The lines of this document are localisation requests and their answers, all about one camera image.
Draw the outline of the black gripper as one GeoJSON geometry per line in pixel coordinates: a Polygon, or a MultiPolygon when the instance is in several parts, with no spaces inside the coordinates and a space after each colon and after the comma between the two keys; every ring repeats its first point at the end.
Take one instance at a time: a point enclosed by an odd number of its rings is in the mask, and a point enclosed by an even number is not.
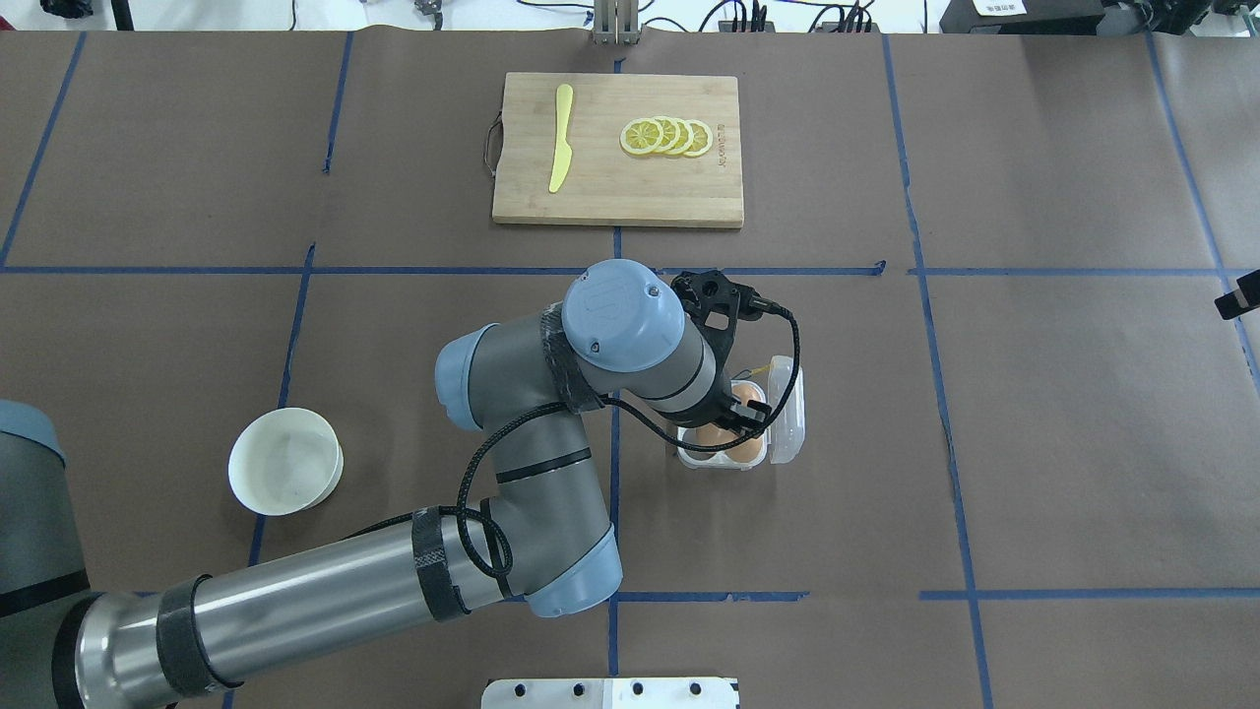
{"type": "Polygon", "coordinates": [[[706,423],[730,426],[730,429],[764,429],[771,408],[764,400],[740,400],[730,385],[724,369],[717,369],[706,392],[706,423]]]}

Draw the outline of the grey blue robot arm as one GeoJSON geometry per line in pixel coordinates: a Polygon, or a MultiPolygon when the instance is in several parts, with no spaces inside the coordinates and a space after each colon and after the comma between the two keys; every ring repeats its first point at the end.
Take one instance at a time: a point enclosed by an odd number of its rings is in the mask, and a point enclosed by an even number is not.
{"type": "Polygon", "coordinates": [[[459,429],[481,432],[455,501],[338,542],[158,593],[94,589],[66,455],[37,407],[3,403],[3,705],[175,708],[249,678],[512,597],[538,616],[592,610],[624,570],[583,414],[612,408],[667,445],[712,423],[736,443],[782,416],[735,394],[724,364],[742,320],[791,310],[724,271],[662,280],[633,259],[577,275],[538,314],[489,322],[435,361],[459,429]]]}

